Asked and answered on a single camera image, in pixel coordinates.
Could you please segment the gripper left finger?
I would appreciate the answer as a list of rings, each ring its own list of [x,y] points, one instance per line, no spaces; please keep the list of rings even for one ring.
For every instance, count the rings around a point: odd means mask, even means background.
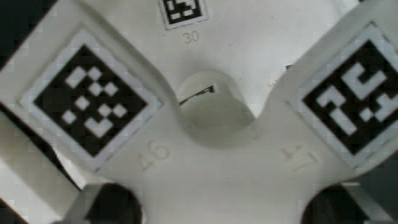
[[[54,224],[142,224],[140,203],[115,183],[88,184]]]

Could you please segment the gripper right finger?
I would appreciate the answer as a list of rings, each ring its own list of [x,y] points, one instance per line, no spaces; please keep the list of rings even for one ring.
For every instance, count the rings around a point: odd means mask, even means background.
[[[342,182],[316,194],[300,224],[398,224],[358,182]]]

